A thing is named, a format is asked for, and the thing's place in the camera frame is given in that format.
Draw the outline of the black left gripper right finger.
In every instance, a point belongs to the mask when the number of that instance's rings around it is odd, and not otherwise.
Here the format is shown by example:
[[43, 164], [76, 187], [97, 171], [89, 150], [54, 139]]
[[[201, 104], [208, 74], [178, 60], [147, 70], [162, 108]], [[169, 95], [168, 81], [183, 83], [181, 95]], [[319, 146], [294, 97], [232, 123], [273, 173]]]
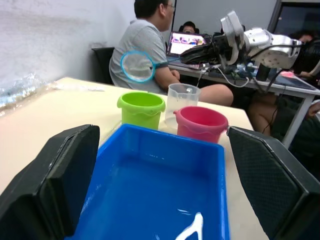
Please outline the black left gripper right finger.
[[277, 139], [230, 126], [239, 179], [270, 240], [320, 238], [320, 182]]

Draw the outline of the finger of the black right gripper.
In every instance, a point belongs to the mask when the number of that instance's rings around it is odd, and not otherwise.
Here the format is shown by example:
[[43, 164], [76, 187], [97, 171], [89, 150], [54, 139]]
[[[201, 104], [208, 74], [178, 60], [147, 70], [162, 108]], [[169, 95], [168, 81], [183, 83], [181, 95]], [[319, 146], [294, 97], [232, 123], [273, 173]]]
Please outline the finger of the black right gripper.
[[202, 63], [216, 64], [217, 57], [212, 54], [193, 53], [193, 54], [183, 54], [179, 57], [180, 61], [186, 65], [199, 65]]
[[216, 51], [215, 51], [215, 46], [212, 43], [210, 43], [210, 44], [203, 44], [203, 45], [194, 46], [193, 48], [190, 48], [190, 49], [184, 51], [183, 55], [184, 56], [189, 56], [189, 55], [215, 56]]

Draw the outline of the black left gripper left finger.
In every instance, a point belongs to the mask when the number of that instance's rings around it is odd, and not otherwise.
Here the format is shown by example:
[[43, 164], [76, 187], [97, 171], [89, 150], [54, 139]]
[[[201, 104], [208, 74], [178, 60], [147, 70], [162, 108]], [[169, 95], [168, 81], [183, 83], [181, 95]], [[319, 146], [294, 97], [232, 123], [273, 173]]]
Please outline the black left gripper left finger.
[[0, 196], [3, 240], [62, 240], [77, 228], [99, 148], [100, 128], [52, 136]]

